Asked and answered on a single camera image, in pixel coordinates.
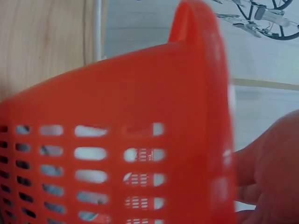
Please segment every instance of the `white wall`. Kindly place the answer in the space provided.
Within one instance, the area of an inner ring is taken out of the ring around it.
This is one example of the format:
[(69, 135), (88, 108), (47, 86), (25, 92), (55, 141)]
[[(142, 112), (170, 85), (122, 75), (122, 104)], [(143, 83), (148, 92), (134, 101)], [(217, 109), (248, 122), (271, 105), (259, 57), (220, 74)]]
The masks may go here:
[[(178, 3), (179, 0), (110, 0), (107, 56), (166, 43)], [(215, 10), (221, 9), (219, 13), (237, 12), (231, 3), (226, 8), (209, 3)], [(234, 77), (299, 84), (299, 38), (288, 42), (257, 39), (225, 22), (220, 24)], [(299, 91), (237, 86), (236, 100), (236, 150), (248, 145), (279, 117), (299, 109)]]

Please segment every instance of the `hand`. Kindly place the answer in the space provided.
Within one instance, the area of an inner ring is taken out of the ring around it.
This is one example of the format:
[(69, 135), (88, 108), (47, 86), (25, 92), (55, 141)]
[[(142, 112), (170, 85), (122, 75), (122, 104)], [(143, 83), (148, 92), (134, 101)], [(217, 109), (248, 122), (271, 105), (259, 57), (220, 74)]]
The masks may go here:
[(235, 153), (240, 211), (238, 224), (299, 224), (299, 111), (279, 119)]

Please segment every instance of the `plastic basket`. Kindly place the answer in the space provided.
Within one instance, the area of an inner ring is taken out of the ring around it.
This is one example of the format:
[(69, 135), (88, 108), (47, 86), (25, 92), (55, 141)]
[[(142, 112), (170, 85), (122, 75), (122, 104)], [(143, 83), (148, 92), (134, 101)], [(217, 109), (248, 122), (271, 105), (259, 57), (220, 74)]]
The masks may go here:
[(228, 72), (216, 18), (184, 0), (169, 42), (0, 104), (6, 224), (235, 222)]

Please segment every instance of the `wooden panel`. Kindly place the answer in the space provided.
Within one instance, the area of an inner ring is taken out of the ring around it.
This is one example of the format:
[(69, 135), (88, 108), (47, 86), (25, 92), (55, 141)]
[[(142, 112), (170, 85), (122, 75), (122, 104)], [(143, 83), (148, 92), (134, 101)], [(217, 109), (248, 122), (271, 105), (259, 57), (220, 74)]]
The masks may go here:
[(94, 61), (93, 0), (0, 1), (0, 100)]

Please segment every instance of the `basket handle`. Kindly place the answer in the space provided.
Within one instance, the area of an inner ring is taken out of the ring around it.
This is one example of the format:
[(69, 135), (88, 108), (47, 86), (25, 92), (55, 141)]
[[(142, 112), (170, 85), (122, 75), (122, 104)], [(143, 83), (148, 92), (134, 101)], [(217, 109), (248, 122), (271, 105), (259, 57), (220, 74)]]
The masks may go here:
[(218, 31), (216, 16), (211, 8), (200, 0), (182, 0), (168, 42), (203, 42), (204, 32), (210, 31)]

